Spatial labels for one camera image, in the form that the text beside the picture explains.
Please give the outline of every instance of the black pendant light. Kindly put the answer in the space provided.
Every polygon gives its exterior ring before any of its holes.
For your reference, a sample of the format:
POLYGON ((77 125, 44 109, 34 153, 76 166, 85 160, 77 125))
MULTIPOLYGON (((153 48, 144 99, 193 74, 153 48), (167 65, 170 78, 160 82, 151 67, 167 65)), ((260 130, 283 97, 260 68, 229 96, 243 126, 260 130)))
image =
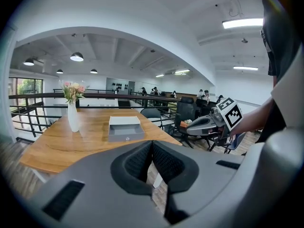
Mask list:
POLYGON ((70 59, 76 62, 82 62, 84 60, 84 56, 80 52, 74 52, 70 59))
POLYGON ((34 60, 32 58, 28 58, 25 60, 25 62, 23 63, 26 66, 33 66, 34 65, 34 60))

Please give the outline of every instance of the desk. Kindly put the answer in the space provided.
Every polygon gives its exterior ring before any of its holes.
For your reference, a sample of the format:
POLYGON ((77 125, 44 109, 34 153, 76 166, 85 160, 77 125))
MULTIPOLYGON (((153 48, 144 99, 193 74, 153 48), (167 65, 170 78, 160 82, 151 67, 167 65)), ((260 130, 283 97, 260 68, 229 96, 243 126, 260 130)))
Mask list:
POLYGON ((43 173, 57 174, 81 158, 122 145, 145 140, 163 140, 181 145, 134 109, 78 109, 78 117, 79 132, 73 133, 67 116, 61 117, 28 147, 20 163, 32 168, 43 181, 43 173), (145 131, 145 138, 108 142, 110 116, 137 116, 145 131))

